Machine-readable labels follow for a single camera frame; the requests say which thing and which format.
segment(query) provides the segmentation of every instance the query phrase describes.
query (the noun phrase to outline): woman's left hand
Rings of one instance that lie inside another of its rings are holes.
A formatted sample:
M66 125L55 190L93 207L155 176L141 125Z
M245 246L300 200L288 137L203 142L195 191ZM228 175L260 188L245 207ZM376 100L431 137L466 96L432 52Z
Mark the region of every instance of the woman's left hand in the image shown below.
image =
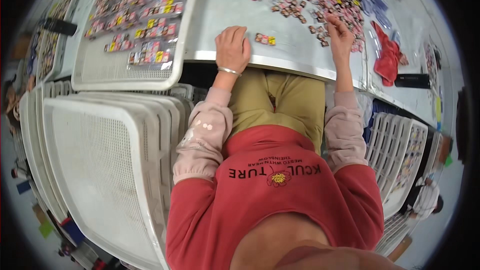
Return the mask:
M251 46L243 38L247 27L230 26L215 38L216 64L241 74L250 61Z

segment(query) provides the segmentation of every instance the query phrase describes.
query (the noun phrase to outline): hand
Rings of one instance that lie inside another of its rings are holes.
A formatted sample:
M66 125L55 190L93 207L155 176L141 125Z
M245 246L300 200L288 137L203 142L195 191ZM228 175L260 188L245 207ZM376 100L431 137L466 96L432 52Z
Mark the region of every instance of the hand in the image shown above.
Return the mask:
M241 74L250 61L251 46L243 35L247 27L230 26L215 38L216 65Z
M353 44L353 33L348 27L333 15L327 16L328 33L332 38L333 62L337 71L350 68L350 51Z

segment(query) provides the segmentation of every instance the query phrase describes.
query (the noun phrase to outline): bracelet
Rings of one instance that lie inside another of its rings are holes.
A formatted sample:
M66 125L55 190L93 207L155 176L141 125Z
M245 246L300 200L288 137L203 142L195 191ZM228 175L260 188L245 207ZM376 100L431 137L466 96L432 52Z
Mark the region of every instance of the bracelet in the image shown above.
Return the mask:
M233 71L231 69L228 69L228 68L225 68L225 67L218 67L218 70L219 71L223 71L223 72L227 72L227 73L232 73L232 74L235 74L236 76L240 77L242 76L240 73L238 73L237 71Z

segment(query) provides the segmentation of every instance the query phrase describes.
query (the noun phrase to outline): white shirt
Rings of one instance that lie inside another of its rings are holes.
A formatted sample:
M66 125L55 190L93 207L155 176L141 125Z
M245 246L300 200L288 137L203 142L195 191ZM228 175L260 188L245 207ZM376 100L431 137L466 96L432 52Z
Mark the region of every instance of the white shirt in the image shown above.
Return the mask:
M417 213L417 220L426 219L436 208L440 189L437 182L432 181L431 185L423 186L413 205L413 212Z

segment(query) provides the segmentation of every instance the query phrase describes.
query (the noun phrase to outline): red shirt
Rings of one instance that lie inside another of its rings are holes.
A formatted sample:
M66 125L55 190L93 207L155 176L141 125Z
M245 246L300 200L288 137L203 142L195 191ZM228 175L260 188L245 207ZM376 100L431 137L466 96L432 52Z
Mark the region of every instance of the red shirt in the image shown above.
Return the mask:
M242 238L275 213L308 215L334 247L372 250L384 230L375 172L335 176L313 143L283 126L246 129L226 142L213 182L190 178L171 194L166 260L174 270L228 269Z

